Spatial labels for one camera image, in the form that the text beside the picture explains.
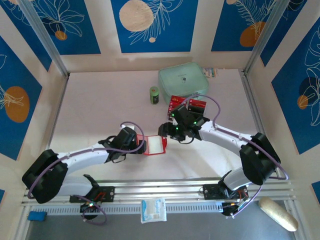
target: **gray floor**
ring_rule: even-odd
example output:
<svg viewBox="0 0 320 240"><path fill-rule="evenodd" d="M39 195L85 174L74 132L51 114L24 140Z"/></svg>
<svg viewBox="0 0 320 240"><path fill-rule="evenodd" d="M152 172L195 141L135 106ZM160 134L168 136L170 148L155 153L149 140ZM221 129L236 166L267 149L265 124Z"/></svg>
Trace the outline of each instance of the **gray floor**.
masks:
<svg viewBox="0 0 320 240"><path fill-rule="evenodd" d="M141 224L140 215L109 215L107 224L93 226L80 216L47 216L31 222L27 240L294 240L252 203L235 219L221 213L168 214L167 222Z"/></svg>

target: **blue and white package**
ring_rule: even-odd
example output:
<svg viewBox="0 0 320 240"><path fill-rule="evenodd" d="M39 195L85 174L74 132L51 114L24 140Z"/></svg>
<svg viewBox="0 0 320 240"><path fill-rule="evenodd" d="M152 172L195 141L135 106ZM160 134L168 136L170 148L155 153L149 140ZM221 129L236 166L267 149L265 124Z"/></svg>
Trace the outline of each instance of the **blue and white package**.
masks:
<svg viewBox="0 0 320 240"><path fill-rule="evenodd" d="M167 209L164 198L141 201L141 223L166 222Z"/></svg>

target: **green can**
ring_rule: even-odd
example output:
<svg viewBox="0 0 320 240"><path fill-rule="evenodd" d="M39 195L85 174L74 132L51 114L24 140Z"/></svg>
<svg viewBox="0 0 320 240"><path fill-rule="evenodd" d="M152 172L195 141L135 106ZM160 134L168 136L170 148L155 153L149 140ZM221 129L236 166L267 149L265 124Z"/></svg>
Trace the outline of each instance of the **green can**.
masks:
<svg viewBox="0 0 320 240"><path fill-rule="evenodd" d="M156 86L150 87L150 102L157 104L159 102L159 89Z"/></svg>

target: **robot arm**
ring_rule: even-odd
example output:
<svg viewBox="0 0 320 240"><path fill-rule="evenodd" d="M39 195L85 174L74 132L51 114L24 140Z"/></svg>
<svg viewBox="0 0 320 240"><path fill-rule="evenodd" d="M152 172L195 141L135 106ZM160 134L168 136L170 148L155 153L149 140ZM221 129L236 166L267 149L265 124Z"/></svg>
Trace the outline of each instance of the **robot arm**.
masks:
<svg viewBox="0 0 320 240"><path fill-rule="evenodd" d="M246 186L254 183L262 185L277 168L276 164L262 151L272 156L280 164L281 161L270 144L267 137L262 133L254 136L239 133L225 127L219 126L206 117L195 118L184 105L180 105L171 112L177 124L167 122L158 129L158 135L168 137L183 144L186 136L200 141L207 141L217 144L238 155L241 159L242 167L227 172L218 184L208 184L203 186L204 198L208 200L242 198L242 202L233 208L226 208L223 214L232 216L245 203L249 197L246 193Z"/></svg>
<svg viewBox="0 0 320 240"><path fill-rule="evenodd" d="M106 196L107 192L112 191L112 189L107 189L110 187L99 186L90 175L77 177L70 176L70 174L92 165L108 162L119 163L126 159L127 151L130 151L131 154L142 154L146 148L145 141L137 142L137 134L133 129L124 127L117 136L110 136L81 150L68 153L54 153L51 149L45 150L23 175L22 181L30 189L48 166L60 160L36 182L32 195L38 203L46 203L55 196L72 195L85 196L95 202L111 202L112 196ZM78 199L71 197L70 201L77 202Z"/></svg>

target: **plastic container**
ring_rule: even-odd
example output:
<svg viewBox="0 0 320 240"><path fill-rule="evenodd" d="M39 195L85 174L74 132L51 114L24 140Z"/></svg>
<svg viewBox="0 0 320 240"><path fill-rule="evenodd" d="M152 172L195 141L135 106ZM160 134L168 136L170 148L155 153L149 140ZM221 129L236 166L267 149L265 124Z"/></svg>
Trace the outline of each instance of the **plastic container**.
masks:
<svg viewBox="0 0 320 240"><path fill-rule="evenodd" d="M172 95L186 98L193 94L206 94L209 87L202 68L195 62L161 69L158 85L167 104Z"/></svg>

